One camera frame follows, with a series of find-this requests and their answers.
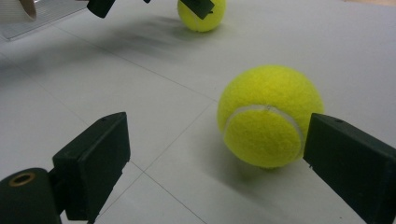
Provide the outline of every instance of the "white floor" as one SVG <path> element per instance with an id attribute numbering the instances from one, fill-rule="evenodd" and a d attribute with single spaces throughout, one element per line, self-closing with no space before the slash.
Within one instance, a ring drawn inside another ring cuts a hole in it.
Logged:
<path id="1" fill-rule="evenodd" d="M 364 223 L 305 161 L 266 172 L 222 143 L 223 88 L 268 63 L 305 73 L 327 115 L 396 147 L 396 7 L 228 0 L 219 29 L 196 34 L 176 0 L 117 0 L 104 20 L 86 10 L 0 42 L 0 179 L 51 169 L 126 111 L 132 159 L 97 223 Z"/>

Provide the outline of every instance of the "clear plastic container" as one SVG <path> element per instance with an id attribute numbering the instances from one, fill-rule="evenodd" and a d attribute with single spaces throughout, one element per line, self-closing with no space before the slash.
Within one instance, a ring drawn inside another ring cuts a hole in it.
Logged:
<path id="1" fill-rule="evenodd" d="M 67 17 L 87 7 L 88 1 L 75 0 L 35 0 L 37 18 L 33 22 L 0 24 L 0 36 L 12 41 L 44 28 L 61 18 Z"/>

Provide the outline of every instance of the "tennis ball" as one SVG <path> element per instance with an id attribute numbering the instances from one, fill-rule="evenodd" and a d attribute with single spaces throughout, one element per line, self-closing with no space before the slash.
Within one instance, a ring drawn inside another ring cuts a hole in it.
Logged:
<path id="1" fill-rule="evenodd" d="M 215 5 L 212 11 L 201 20 L 180 0 L 177 2 L 178 16 L 181 21 L 190 29 L 197 32 L 207 32 L 219 26 L 225 11 L 225 0 L 211 0 Z"/>
<path id="2" fill-rule="evenodd" d="M 312 113 L 323 113 L 315 86 L 281 65 L 252 68 L 236 77 L 219 100 L 223 140 L 240 160 L 276 168 L 300 159 Z"/>

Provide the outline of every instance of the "tile grout line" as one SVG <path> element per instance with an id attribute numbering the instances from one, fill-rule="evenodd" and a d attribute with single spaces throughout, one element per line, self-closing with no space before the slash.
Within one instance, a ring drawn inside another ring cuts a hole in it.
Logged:
<path id="1" fill-rule="evenodd" d="M 96 45 L 96 44 L 93 44 L 92 42 L 90 42 L 90 41 L 88 41 L 88 40 L 86 40 L 86 39 L 84 39 L 84 38 L 82 38 L 82 37 L 80 37 L 80 36 L 74 35 L 74 34 L 68 32 L 68 31 L 66 31 L 65 29 L 62 29 L 62 28 L 60 28 L 60 27 L 58 27 L 58 26 L 56 26 L 56 25 L 54 25 L 53 27 L 55 27 L 55 28 L 57 28 L 57 29 L 59 29 L 59 30 L 61 30 L 61 31 L 67 33 L 67 34 L 69 34 L 69 35 L 72 35 L 72 36 L 74 36 L 74 37 L 76 37 L 76 38 L 78 38 L 78 39 L 80 39 L 80 40 L 82 40 L 82 41 L 88 43 L 88 44 L 91 45 L 91 46 L 94 46 L 94 47 L 96 47 L 96 48 L 99 48 L 99 49 L 103 50 L 104 52 L 107 52 L 107 53 L 109 53 L 109 54 L 111 54 L 111 55 L 113 55 L 113 56 L 115 56 L 115 57 L 117 57 L 117 58 L 123 59 L 124 61 L 126 61 L 126 62 L 128 62 L 128 63 L 132 63 L 132 64 L 134 64 L 134 65 L 136 65 L 136 66 L 138 66 L 138 67 L 140 67 L 140 68 L 142 68 L 142 69 L 144 69 L 144 70 L 146 70 L 146 71 L 149 71 L 150 73 L 152 73 L 152 74 L 154 74 L 154 75 L 157 75 L 157 76 L 159 76 L 159 77 L 165 78 L 165 79 L 167 79 L 167 80 L 169 80 L 169 81 L 171 81 L 171 82 L 173 82 L 173 83 L 175 83 L 175 84 L 177 84 L 177 85 L 179 85 L 179 86 L 181 86 L 181 87 L 183 87 L 183 88 L 186 88 L 186 89 L 189 90 L 189 91 L 193 91 L 193 92 L 195 92 L 195 93 L 198 93 L 198 94 L 201 95 L 201 96 L 204 96 L 205 98 L 208 98 L 208 99 L 210 99 L 210 100 L 216 101 L 215 99 L 212 99 L 212 97 L 210 97 L 210 96 L 207 96 L 207 95 L 205 95 L 205 94 L 203 94 L 203 93 L 201 93 L 201 92 L 198 92 L 198 91 L 196 91 L 196 90 L 193 90 L 193 89 L 191 89 L 191 88 L 189 88 L 189 87 L 187 87 L 187 86 L 185 86 L 185 85 L 183 85 L 183 84 L 181 84 L 181 83 L 178 83 L 178 82 L 172 80 L 172 79 L 169 78 L 169 77 L 163 76 L 163 75 L 161 75 L 161 74 L 159 74 L 159 73 L 157 73 L 157 72 L 155 72 L 155 71 L 152 71 L 151 69 L 148 69 L 148 68 L 145 67 L 145 66 L 142 66 L 142 65 L 140 65 L 140 64 L 138 64 L 138 63 L 135 63 L 135 62 L 133 62 L 133 61 L 131 61 L 131 60 L 129 60 L 129 59 L 126 59 L 126 58 L 124 58 L 124 57 L 121 57 L 120 55 L 117 55 L 117 54 L 115 54 L 114 52 L 112 52 L 112 51 L 110 51 L 110 50 L 108 50 L 108 49 L 105 49 L 105 48 L 102 48 L 102 47 L 100 47 L 100 46 L 98 46 L 98 45 Z"/>
<path id="2" fill-rule="evenodd" d="M 154 178 L 152 178 L 150 175 L 148 175 L 146 172 L 143 172 L 143 174 L 145 174 L 146 176 L 148 176 L 148 178 L 150 178 L 152 181 L 154 181 L 156 184 L 158 184 L 158 186 L 160 186 L 163 190 L 165 190 L 170 196 L 172 196 L 172 198 L 174 198 L 176 201 L 178 201 L 179 203 L 181 203 L 181 205 L 183 205 L 187 210 L 189 210 L 193 215 L 195 215 L 196 217 L 198 217 L 198 219 L 200 219 L 203 223 L 207 224 L 201 217 L 199 217 L 197 214 L 195 214 L 194 212 L 192 212 L 192 210 L 186 205 L 184 204 L 181 200 L 179 200 L 177 197 L 175 197 L 175 195 L 173 195 L 171 192 L 169 192 L 169 190 L 167 190 L 166 188 L 164 188 L 160 183 L 158 183 Z"/>
<path id="3" fill-rule="evenodd" d="M 116 200 L 114 200 L 114 202 L 113 203 L 111 203 L 110 204 L 110 206 L 102 213 L 102 214 L 99 214 L 99 216 L 96 218 L 96 221 L 102 216 L 102 215 L 104 215 L 106 212 L 107 212 L 107 210 L 108 209 L 110 209 L 110 207 L 111 206 L 113 206 L 113 204 L 114 203 L 116 203 L 118 200 L 119 200 L 119 198 L 134 184 L 134 182 L 136 182 L 139 178 L 140 178 L 140 176 L 142 176 L 142 174 L 145 174 L 145 172 L 142 170 L 142 169 L 140 169 L 140 167 L 138 167 L 136 164 L 134 164 L 132 161 L 130 161 L 130 163 L 132 163 L 133 165 L 135 165 L 142 173 L 128 186 L 128 188 L 126 188 L 121 194 L 120 194 L 120 196 L 119 197 L 117 197 L 117 199 Z"/>
<path id="4" fill-rule="evenodd" d="M 28 77 L 33 83 L 37 84 L 43 91 L 49 94 L 52 99 L 54 99 L 56 102 L 61 104 L 67 111 L 71 112 L 74 116 L 76 116 L 82 123 L 84 123 L 87 127 L 90 126 L 82 117 L 80 117 L 75 111 L 71 110 L 67 105 L 64 104 L 61 100 L 59 100 L 57 97 L 55 97 L 50 91 L 48 91 L 41 83 L 39 83 L 37 80 L 29 76 L 21 67 L 19 67 L 14 61 L 10 60 L 7 55 L 4 55 L 1 53 L 12 65 L 14 65 L 22 74 L 24 74 L 26 77 Z"/>
<path id="5" fill-rule="evenodd" d="M 165 153 L 168 149 L 169 149 L 169 147 L 170 146 L 172 146 L 175 142 L 176 142 L 176 140 L 184 133 L 184 132 L 186 132 L 189 128 L 190 128 L 190 126 L 196 121 L 196 120 L 198 120 L 198 118 L 200 118 L 205 112 L 206 112 L 206 110 L 210 107 L 210 106 L 212 106 L 212 104 L 213 103 L 215 103 L 213 100 L 212 100 L 212 102 L 207 106 L 207 107 L 205 107 L 205 109 L 203 110 L 203 111 L 201 111 L 201 113 L 199 114 L 199 115 L 197 115 L 197 117 L 185 128 L 185 129 L 183 129 L 183 131 L 163 150 L 163 152 L 157 157 L 157 158 L 155 158 L 155 160 L 152 162 L 152 163 L 150 163 L 149 164 L 149 166 L 143 171 L 143 172 L 146 172 L 150 167 L 151 167 L 151 165 L 152 164 L 154 164 L 162 155 L 163 155 L 163 153 Z"/>

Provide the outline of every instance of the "screw hole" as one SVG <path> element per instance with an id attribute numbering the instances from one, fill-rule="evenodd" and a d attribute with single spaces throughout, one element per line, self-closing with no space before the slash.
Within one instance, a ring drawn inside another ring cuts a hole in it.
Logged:
<path id="1" fill-rule="evenodd" d="M 12 178 L 8 184 L 11 187 L 19 187 L 29 183 L 34 179 L 35 179 L 35 173 L 23 173 Z"/>

